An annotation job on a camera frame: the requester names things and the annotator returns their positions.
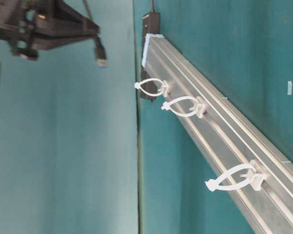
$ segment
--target white tape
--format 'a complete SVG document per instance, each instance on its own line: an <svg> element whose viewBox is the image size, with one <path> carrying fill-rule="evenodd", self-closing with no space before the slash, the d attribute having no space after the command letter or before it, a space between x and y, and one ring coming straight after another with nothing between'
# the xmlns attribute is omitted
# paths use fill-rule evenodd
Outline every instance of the white tape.
<svg viewBox="0 0 293 234"><path fill-rule="evenodd" d="M148 50L148 45L150 38L163 38L164 36L162 34L151 34L147 33L146 34L146 42L145 42L145 47L143 49L143 57L142 57L142 66L145 67L146 62L147 62L147 50Z"/></svg>
<svg viewBox="0 0 293 234"><path fill-rule="evenodd" d="M288 81L288 95L292 95L292 87L293 87L292 81Z"/></svg>

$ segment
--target black metal frame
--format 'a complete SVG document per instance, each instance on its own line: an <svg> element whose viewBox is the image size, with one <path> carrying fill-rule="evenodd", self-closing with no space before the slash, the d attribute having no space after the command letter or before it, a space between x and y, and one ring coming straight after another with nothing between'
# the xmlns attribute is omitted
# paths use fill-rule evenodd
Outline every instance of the black metal frame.
<svg viewBox="0 0 293 234"><path fill-rule="evenodd" d="M98 25L63 0L0 0L0 40L9 43L15 56L37 60L38 50L93 39L100 49L97 59L106 59L99 32Z"/></svg>

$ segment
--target teal wall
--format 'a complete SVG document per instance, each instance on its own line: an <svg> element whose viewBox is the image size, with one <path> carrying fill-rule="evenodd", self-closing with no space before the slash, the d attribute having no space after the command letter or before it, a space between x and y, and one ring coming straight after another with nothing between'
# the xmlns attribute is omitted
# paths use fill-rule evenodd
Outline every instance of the teal wall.
<svg viewBox="0 0 293 234"><path fill-rule="evenodd" d="M82 1L67 2L84 12ZM132 2L89 4L101 27L108 69L95 64L92 41L56 51L65 59L57 62L54 233L136 234Z"/></svg>
<svg viewBox="0 0 293 234"><path fill-rule="evenodd" d="M54 59L13 57L0 42L0 234L52 233Z"/></svg>
<svg viewBox="0 0 293 234"><path fill-rule="evenodd" d="M132 3L89 4L108 69L92 41L37 62L0 42L0 234L137 233Z"/></svg>
<svg viewBox="0 0 293 234"><path fill-rule="evenodd" d="M142 15L134 1L137 75ZM293 0L155 0L161 32L293 162ZM139 100L144 233L252 233L163 99Z"/></svg>

